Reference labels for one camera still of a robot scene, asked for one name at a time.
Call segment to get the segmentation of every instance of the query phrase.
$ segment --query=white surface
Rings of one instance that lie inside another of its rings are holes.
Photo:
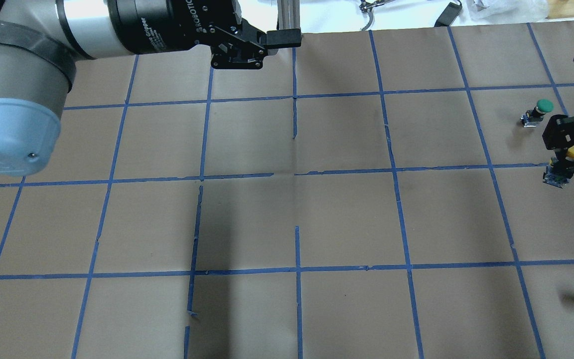
[[[243,17],[261,30],[276,29],[278,18],[277,0],[239,0]],[[435,20],[445,9],[449,0],[395,0],[374,10],[375,22],[371,30],[410,29],[433,27]],[[301,0],[300,25],[303,32],[358,31],[367,24],[368,18],[358,9],[359,0]],[[483,25],[491,22],[474,22],[466,4],[453,26]]]

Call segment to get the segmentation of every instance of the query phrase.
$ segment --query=blue object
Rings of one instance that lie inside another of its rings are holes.
[[[0,175],[26,176],[48,164],[61,122],[48,108],[0,98]]]

